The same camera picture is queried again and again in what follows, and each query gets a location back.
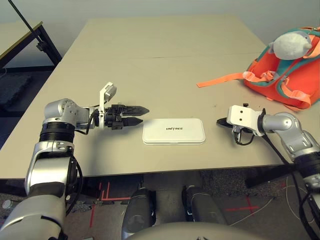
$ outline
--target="black cable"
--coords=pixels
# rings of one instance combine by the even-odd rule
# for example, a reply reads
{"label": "black cable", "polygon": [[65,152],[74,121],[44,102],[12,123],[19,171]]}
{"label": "black cable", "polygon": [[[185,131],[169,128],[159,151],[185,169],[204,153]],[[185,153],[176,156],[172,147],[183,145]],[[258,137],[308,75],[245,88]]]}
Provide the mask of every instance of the black cable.
{"label": "black cable", "polygon": [[38,40],[39,43],[42,43],[42,40],[40,39],[40,37],[35,33],[35,31],[33,30],[33,28],[30,26],[30,24],[27,22],[27,20],[25,19],[25,17],[21,14],[21,12],[19,11],[19,9],[16,7],[16,5],[12,2],[12,0],[8,0],[8,2],[11,4],[11,6],[13,7],[13,9],[15,10],[15,12],[19,15],[19,17],[22,19],[22,21],[24,22],[24,24],[27,26],[27,28],[30,30],[30,32],[34,35],[34,37]]}
{"label": "black cable", "polygon": [[320,238],[317,236],[317,234],[315,233],[313,228],[309,225],[306,214],[305,214],[305,210],[304,210],[304,204],[305,204],[306,200],[308,199],[308,197],[310,196],[310,194],[311,194],[311,192],[308,192],[304,196],[304,198],[302,199],[301,203],[299,204],[299,217],[300,217],[301,222],[303,223],[304,229],[308,233],[309,237],[312,240],[320,240]]}
{"label": "black cable", "polygon": [[68,214],[71,212],[71,210],[74,207],[74,205],[77,203],[77,200],[80,197],[80,194],[81,194],[81,191],[82,191],[82,187],[83,187],[83,184],[84,184],[84,176],[82,175],[81,167],[80,167],[78,161],[76,162],[76,168],[78,169],[78,172],[79,172],[80,184],[79,184],[78,191],[77,191],[72,203],[70,204],[69,208],[67,209],[67,211],[65,213],[66,216],[68,216]]}
{"label": "black cable", "polygon": [[[278,151],[278,149],[275,147],[275,145],[271,142],[270,138],[267,136],[267,134],[263,135],[262,138],[272,147],[272,149],[275,151],[275,153],[279,156],[279,158],[282,160],[282,162],[285,165],[289,165],[289,162],[284,158],[284,156],[282,156],[282,154]],[[296,176],[294,175],[294,173],[291,173],[292,178],[293,178],[293,182],[294,182],[294,187],[295,187],[295,191],[296,191],[296,195],[299,201],[299,217],[301,220],[301,223],[305,229],[305,231],[308,233],[309,237],[312,240],[320,240],[320,238],[317,236],[317,234],[315,233],[315,231],[313,230],[313,228],[309,225],[306,214],[305,214],[305,210],[303,208],[303,205],[306,201],[306,199],[308,198],[308,196],[310,195],[310,192],[303,198],[301,199],[301,195],[300,195],[300,191],[299,191],[299,186],[298,186],[298,182],[296,179]]]}
{"label": "black cable", "polygon": [[96,108],[96,107],[99,107],[100,106],[100,104],[98,104],[98,105],[94,105],[94,106],[92,106],[93,108]]}
{"label": "black cable", "polygon": [[278,151],[275,145],[271,142],[270,138],[266,133],[262,136],[262,138],[271,146],[271,148],[275,151],[275,153],[279,156],[279,158],[284,164],[289,164],[289,162],[284,158],[284,156],[282,156],[282,154]]}
{"label": "black cable", "polygon": [[255,135],[252,134],[252,137],[251,137],[250,141],[248,141],[246,143],[242,143],[242,142],[238,141],[237,136],[234,134],[235,143],[238,144],[238,145],[241,145],[241,146],[247,146],[247,145],[251,144],[252,141],[254,140],[254,138],[255,138]]}
{"label": "black cable", "polygon": [[74,130],[74,131],[77,132],[77,133],[83,134],[83,135],[88,135],[91,121],[92,121],[92,119],[94,118],[95,114],[96,114],[98,111],[99,111],[99,110],[96,109],[96,110],[94,110],[94,111],[91,113],[91,115],[90,115],[90,117],[89,117],[88,124],[86,125],[86,130],[85,130],[85,132],[84,132],[84,131],[81,131],[81,130]]}

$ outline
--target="white cable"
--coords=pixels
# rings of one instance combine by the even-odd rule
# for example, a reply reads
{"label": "white cable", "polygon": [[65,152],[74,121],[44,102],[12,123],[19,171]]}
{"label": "white cable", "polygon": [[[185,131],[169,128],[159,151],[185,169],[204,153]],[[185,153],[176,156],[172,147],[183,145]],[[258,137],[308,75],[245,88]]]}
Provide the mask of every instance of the white cable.
{"label": "white cable", "polygon": [[4,75],[6,75],[7,74],[7,69],[5,68],[4,69],[4,74],[2,74],[1,76],[0,76],[0,79],[4,76]]}
{"label": "white cable", "polygon": [[272,201],[273,199],[274,199],[274,197],[271,198],[262,208],[260,208],[260,209],[258,209],[257,211],[249,214],[248,216],[245,216],[244,218],[241,218],[239,221],[236,221],[236,222],[234,222],[234,223],[231,223],[229,226],[233,226],[233,225],[235,225],[235,224],[238,224],[238,223],[242,222],[243,220],[249,218],[250,216],[256,214],[257,212],[260,212],[261,210],[263,210],[264,208],[266,208],[266,207],[271,203],[271,201]]}
{"label": "white cable", "polygon": [[[288,188],[295,187],[295,185],[288,185],[288,178],[289,178],[289,177],[286,177],[286,179],[285,179],[285,186],[286,186],[286,187],[282,188],[282,189],[285,189],[285,200],[286,200],[286,204],[288,205],[291,213],[292,213],[297,219],[300,220],[300,217],[298,217],[298,216],[295,214],[294,210],[291,208],[291,206],[290,206],[290,204],[289,204],[289,200],[288,200]],[[299,187],[299,189],[300,189],[301,191],[303,191],[305,194],[307,193],[307,191],[304,190],[303,188]],[[314,221],[315,221],[315,218],[313,218],[311,221],[308,221],[308,223],[309,223],[309,224],[312,224]]]}
{"label": "white cable", "polygon": [[[292,214],[293,214],[297,219],[300,220],[300,218],[299,218],[299,217],[295,214],[295,212],[292,210],[292,208],[291,208],[291,206],[290,206],[290,204],[289,204],[289,201],[288,201],[288,188],[295,187],[295,185],[288,185],[288,177],[286,177],[285,186],[286,186],[286,187],[284,187],[283,189],[285,189],[285,199],[286,199],[286,203],[287,203],[290,211],[292,212]],[[303,188],[299,187],[299,189],[300,189],[301,191],[303,191],[304,193],[307,193],[307,191],[304,190]],[[244,218],[241,218],[240,220],[238,220],[238,221],[236,221],[236,222],[234,222],[234,223],[231,223],[229,226],[233,226],[233,225],[235,225],[235,224],[238,224],[238,223],[242,222],[243,220],[251,217],[252,215],[260,212],[262,209],[266,208],[266,207],[271,203],[271,201],[272,201],[273,199],[274,199],[274,197],[271,198],[262,208],[260,208],[260,209],[258,209],[257,211],[249,214],[248,216],[245,216]],[[308,223],[311,224],[311,223],[313,223],[314,221],[315,221],[315,218],[313,218],[313,219],[312,219],[311,221],[309,221]]]}
{"label": "white cable", "polygon": [[2,134],[2,135],[0,135],[0,137],[7,136],[7,135],[10,135],[10,133]]}

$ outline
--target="white wall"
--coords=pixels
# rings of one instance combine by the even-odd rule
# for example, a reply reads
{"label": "white wall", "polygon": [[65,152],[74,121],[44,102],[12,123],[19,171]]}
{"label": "white wall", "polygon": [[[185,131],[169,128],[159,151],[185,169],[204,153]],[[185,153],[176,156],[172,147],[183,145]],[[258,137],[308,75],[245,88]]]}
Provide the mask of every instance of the white wall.
{"label": "white wall", "polygon": [[[242,19],[265,44],[290,28],[320,24],[320,0],[14,0],[14,3],[27,20],[44,22],[62,55],[89,18],[228,13]],[[0,23],[17,20],[19,17],[9,3],[0,0]],[[51,62],[38,51],[34,41],[6,67],[39,65]]]}

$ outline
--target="beige tabletop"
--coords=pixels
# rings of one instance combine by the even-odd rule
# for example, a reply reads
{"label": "beige tabletop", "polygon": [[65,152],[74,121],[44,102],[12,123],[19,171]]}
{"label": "beige tabletop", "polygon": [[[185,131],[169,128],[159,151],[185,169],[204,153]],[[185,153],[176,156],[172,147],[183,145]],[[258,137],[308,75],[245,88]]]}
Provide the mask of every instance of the beige tabletop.
{"label": "beige tabletop", "polygon": [[[42,21],[28,21],[28,23],[33,30],[43,24]],[[0,33],[0,59],[31,34],[23,21],[0,23]]]}
{"label": "beige tabletop", "polygon": [[[231,105],[242,103],[269,114],[289,109],[236,80],[196,86],[245,71],[264,48],[230,15],[91,19],[2,147],[0,178],[25,177],[47,103],[70,98],[80,106],[96,105],[109,81],[118,88],[112,104],[146,107],[150,113],[144,120],[199,118],[206,140],[202,145],[144,145],[142,124],[76,133],[74,155],[85,176],[278,165],[281,161],[261,138],[236,145],[231,130],[216,121]],[[319,103],[296,115],[320,140]],[[285,155],[279,138],[270,138]]]}

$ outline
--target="white plush toy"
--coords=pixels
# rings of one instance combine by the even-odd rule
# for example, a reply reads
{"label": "white plush toy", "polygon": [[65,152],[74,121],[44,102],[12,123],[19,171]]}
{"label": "white plush toy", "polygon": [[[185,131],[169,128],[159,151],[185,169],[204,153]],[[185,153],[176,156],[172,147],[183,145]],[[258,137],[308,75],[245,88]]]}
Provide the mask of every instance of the white plush toy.
{"label": "white plush toy", "polygon": [[310,37],[304,31],[292,31],[279,36],[269,44],[269,53],[278,59],[294,60],[302,58],[312,48]]}

